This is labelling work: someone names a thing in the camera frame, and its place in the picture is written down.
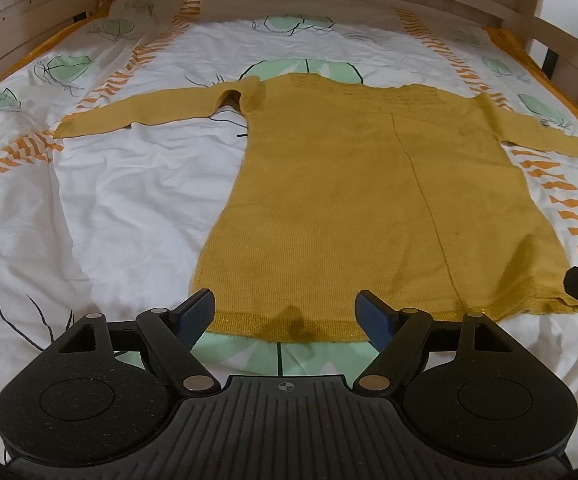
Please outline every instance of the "bed sheet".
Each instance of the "bed sheet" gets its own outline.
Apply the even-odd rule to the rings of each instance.
[[[133,319],[181,303],[246,148],[245,120],[229,107],[53,139],[61,118],[141,92],[287,72],[486,91],[578,136],[575,114],[478,27],[339,0],[118,0],[0,83],[0,389],[74,318],[96,310]],[[505,149],[578,265],[578,159]],[[502,326],[578,401],[578,314]],[[211,333],[194,353],[221,381],[279,365],[284,375],[352,381],[375,355],[360,342],[279,346]],[[430,365],[450,358],[432,355]],[[577,466],[578,426],[567,451]]]

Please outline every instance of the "silver screw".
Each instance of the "silver screw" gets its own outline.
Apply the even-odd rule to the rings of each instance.
[[[365,375],[364,377],[360,378],[358,384],[365,390],[369,390],[371,392],[379,392],[389,388],[391,382],[386,377],[381,375]]]
[[[213,379],[206,375],[192,375],[182,381],[182,385],[190,392],[204,392],[213,388]]]

